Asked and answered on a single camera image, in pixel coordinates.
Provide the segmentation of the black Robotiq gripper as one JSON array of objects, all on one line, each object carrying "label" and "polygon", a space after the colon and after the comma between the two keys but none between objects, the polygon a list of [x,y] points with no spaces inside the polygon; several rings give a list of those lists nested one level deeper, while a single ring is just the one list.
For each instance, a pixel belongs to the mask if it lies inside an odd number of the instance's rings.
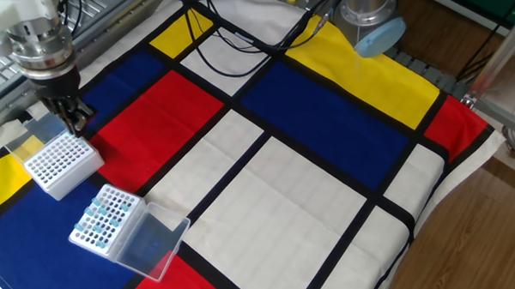
[{"label": "black Robotiq gripper", "polygon": [[34,93],[52,114],[64,122],[70,134],[84,134],[97,111],[82,101],[80,72],[77,67],[51,79],[30,80]]}]

